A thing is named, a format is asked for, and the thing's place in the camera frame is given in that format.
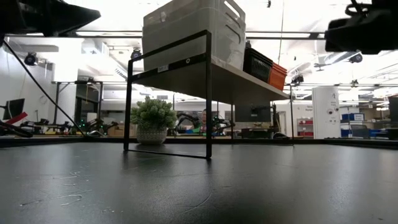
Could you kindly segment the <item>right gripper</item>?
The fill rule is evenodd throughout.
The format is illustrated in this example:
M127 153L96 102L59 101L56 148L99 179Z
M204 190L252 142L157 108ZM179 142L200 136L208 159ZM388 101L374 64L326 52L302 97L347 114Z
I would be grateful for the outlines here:
M384 50L397 50L397 6L374 7L366 18L364 47L359 41L363 17L334 19L325 31L327 52L357 52L376 55Z

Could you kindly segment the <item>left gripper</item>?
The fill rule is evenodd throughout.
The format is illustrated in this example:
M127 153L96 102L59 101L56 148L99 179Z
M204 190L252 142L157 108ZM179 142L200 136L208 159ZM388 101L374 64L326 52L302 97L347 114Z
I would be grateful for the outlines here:
M1 0L1 43L7 34L42 33L45 37L71 37L101 13L65 1Z

